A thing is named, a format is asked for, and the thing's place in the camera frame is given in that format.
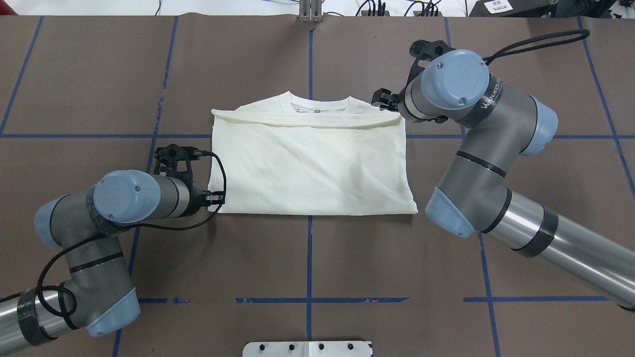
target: light blue joint cap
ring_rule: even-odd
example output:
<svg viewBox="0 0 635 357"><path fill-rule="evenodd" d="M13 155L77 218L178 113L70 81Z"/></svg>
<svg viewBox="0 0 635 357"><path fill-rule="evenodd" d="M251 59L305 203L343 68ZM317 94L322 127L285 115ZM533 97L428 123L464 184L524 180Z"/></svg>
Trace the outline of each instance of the light blue joint cap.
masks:
<svg viewBox="0 0 635 357"><path fill-rule="evenodd" d="M437 226L461 238L467 238L474 232L470 221L438 187L434 188L425 207L425 215Z"/></svg>
<svg viewBox="0 0 635 357"><path fill-rule="evenodd" d="M454 50L435 58L421 77L427 100L449 111L476 104L490 83L490 70L481 56L469 50Z"/></svg>
<svg viewBox="0 0 635 357"><path fill-rule="evenodd" d="M53 248L61 248L62 246L53 239L53 233L51 232L51 216L53 210L57 206L57 203L64 196L54 199L37 210L36 217L33 220L33 226L36 229L36 234L42 239L45 245L52 246Z"/></svg>
<svg viewBox="0 0 635 357"><path fill-rule="evenodd" d="M161 200L161 189L151 175L138 170L113 171L93 193L95 208L107 220L134 223L151 215Z"/></svg>
<svg viewBox="0 0 635 357"><path fill-rule="evenodd" d="M106 310L105 313L91 322L90 325L86 327L88 333L93 337L107 335L135 321L137 316L141 313L136 290L136 288L132 288L124 297L111 306L110 309Z"/></svg>
<svg viewBox="0 0 635 357"><path fill-rule="evenodd" d="M536 155L542 151L545 145L554 138L556 130L558 129L558 115L556 112L543 103L540 103L535 97L531 98L536 102L538 114L536 118L536 130L533 132L531 142L527 145L527 148L520 153L520 155L524 156Z"/></svg>

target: silver metal tube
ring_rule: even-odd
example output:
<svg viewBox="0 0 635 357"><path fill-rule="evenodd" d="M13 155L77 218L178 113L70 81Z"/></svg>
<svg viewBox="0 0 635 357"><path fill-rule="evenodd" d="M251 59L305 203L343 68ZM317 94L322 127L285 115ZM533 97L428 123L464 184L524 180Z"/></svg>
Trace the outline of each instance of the silver metal tube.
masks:
<svg viewBox="0 0 635 357"><path fill-rule="evenodd" d="M46 301L53 306L53 308L59 310L60 306L57 296L58 292L44 292ZM22 335L18 323L18 299L19 297L16 297L15 299L0 304L0 356L8 356L9 354L31 347L29 342ZM45 310L37 298L36 314L39 325L44 328L49 336L57 337L70 331L64 319Z"/></svg>
<svg viewBox="0 0 635 357"><path fill-rule="evenodd" d="M545 208L518 193L491 236L523 252L536 244L534 237L544 232L548 214ZM553 213L557 228L552 240L539 248L536 257L577 276L582 281L623 307L635 307L635 252Z"/></svg>

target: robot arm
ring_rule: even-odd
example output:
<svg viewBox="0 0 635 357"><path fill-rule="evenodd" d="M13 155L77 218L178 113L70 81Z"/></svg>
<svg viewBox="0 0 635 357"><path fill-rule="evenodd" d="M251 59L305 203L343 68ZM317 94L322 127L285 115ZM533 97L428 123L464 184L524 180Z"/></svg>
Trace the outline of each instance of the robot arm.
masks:
<svg viewBox="0 0 635 357"><path fill-rule="evenodd" d="M373 105L414 122L448 118L469 129L425 208L437 225L466 238L488 233L525 257L544 259L635 311L635 253L503 185L518 156L540 152L558 117L536 98L491 75L485 61L442 41L419 40L401 93L380 89ZM417 63L428 60L423 70Z"/></svg>
<svg viewBox="0 0 635 357"><path fill-rule="evenodd" d="M185 217L222 204L224 192L202 191L192 181L190 162L202 156L214 154L177 145L158 148L154 175L114 171L89 189L42 206L36 231L47 245L64 249L58 256L65 256L71 278L56 290L32 288L0 303L0 356L77 328L96 337L134 321L140 310L117 235L132 228L126 224ZM177 171L179 161L186 171Z"/></svg>

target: white mounting plate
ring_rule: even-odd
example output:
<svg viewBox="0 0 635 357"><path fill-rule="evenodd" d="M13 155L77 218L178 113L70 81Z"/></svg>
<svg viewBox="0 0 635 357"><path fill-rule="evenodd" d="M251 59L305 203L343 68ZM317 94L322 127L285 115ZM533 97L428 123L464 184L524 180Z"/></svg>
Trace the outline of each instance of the white mounting plate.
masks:
<svg viewBox="0 0 635 357"><path fill-rule="evenodd" d="M372 345L366 341L250 342L243 357L372 357Z"/></svg>

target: table surface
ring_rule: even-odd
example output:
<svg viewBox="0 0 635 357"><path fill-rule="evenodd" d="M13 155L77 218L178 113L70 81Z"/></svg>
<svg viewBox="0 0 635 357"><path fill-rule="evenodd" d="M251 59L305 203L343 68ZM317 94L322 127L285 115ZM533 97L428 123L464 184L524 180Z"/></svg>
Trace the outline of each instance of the table surface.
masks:
<svg viewBox="0 0 635 357"><path fill-rule="evenodd" d="M155 147L209 149L211 108L288 90L369 101L379 87L403 87L415 40L487 56L579 27L591 30L584 42L491 65L560 120L556 138L519 158L505 182L635 250L635 43L616 36L635 31L631 20L0 17L0 295L34 286L56 253L32 228L42 204L113 170L149 170ZM187 232L128 232L139 318L16 356L240 356L246 342L307 339L368 340L375 356L635 354L632 314L487 235L461 239L429 222L423 208L463 133L408 123L406 134L421 213L219 215ZM209 167L194 163L202 185ZM47 280L68 277L60 263Z"/></svg>

